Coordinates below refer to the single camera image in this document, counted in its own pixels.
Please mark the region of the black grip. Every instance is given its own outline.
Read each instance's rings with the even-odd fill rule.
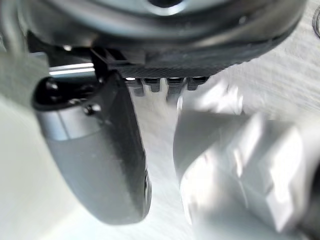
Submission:
[[[122,78],[112,73],[75,105],[63,93],[49,99],[48,81],[40,82],[32,103],[73,193],[104,223],[142,221],[149,212],[151,185],[134,107]],[[70,87],[65,84],[55,88],[63,92]]]

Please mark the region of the gray plastic part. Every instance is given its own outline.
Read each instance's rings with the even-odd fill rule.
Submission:
[[[33,107],[52,156],[78,200],[111,225],[142,221],[149,212],[151,184],[130,94],[112,73],[94,96],[72,107]],[[91,115],[83,109],[96,104]]]

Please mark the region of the blurred object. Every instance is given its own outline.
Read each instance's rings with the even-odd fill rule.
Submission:
[[[236,85],[226,80],[216,82],[212,76],[197,91],[185,91],[179,98],[178,109],[240,115],[243,99]]]
[[[320,6],[316,9],[312,19],[313,30],[315,34],[320,38],[319,21],[320,21]]]
[[[17,0],[0,0],[0,35],[8,53],[16,56],[26,52],[25,37],[19,23]]]
[[[308,209],[316,210],[320,205],[320,202],[316,203],[317,208],[314,203],[311,205],[317,199],[311,197],[311,189],[320,166],[320,149],[315,144],[320,142],[319,129],[319,122],[300,125],[268,120],[262,114],[249,117],[182,110],[173,158],[189,222],[197,222],[197,215],[206,213],[210,218],[247,221],[243,232],[260,225],[264,229],[260,239],[295,239],[297,236],[286,234],[300,230]],[[224,208],[221,196],[233,199],[236,208],[248,214],[240,220],[237,211],[220,212]],[[249,215],[258,218],[259,223],[253,224],[256,220]],[[225,224],[226,231],[231,223]],[[319,226],[312,224],[315,225],[305,224],[305,228]],[[227,235],[228,232],[220,230],[212,232],[210,238],[225,239],[223,236]]]
[[[87,83],[47,77],[32,106],[51,154],[78,200],[111,225],[142,221],[151,204],[145,151],[122,77]]]

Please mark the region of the black plastic part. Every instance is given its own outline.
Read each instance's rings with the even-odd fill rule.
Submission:
[[[150,87],[151,92],[160,92],[160,78],[145,78],[143,79],[144,84]]]
[[[110,7],[106,1],[23,0],[20,4],[29,29],[51,45],[136,48],[163,53],[277,38],[297,24],[307,2],[230,0],[217,4],[208,1],[212,7],[205,10],[168,17],[124,12]]]
[[[166,95],[166,101],[170,104],[176,104],[181,95],[182,89],[185,86],[184,77],[167,78],[168,92]]]
[[[148,0],[152,5],[159,8],[170,8],[182,3],[183,0]]]
[[[320,6],[316,9],[312,19],[312,27],[315,34],[318,36],[318,38],[320,38],[319,22],[320,22]]]
[[[195,91],[197,90],[199,85],[205,84],[208,81],[208,76],[196,76],[196,77],[189,77],[188,82],[188,91]]]
[[[151,184],[134,107],[122,77],[109,73],[90,95],[73,105],[64,98],[55,102],[48,80],[35,89],[32,105],[65,181],[100,221],[110,225],[142,221],[150,208]],[[72,83],[64,84],[74,89]],[[68,86],[57,83],[53,88],[63,92],[61,88]]]
[[[132,78],[132,79],[126,79],[125,83],[128,87],[133,89],[134,95],[137,97],[143,97],[145,95],[144,86],[141,82],[140,78]]]

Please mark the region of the white floor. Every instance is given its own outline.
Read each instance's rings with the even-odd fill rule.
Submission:
[[[285,118],[319,114],[320,39],[311,25],[318,5],[320,0],[309,2],[298,30],[281,46],[215,76],[239,85],[247,112],[259,108]],[[153,186],[150,213],[140,224],[111,227],[73,197],[39,134],[28,106],[44,69],[32,58],[0,56],[0,239],[194,239],[172,160],[177,113],[166,105],[165,92],[134,99]]]

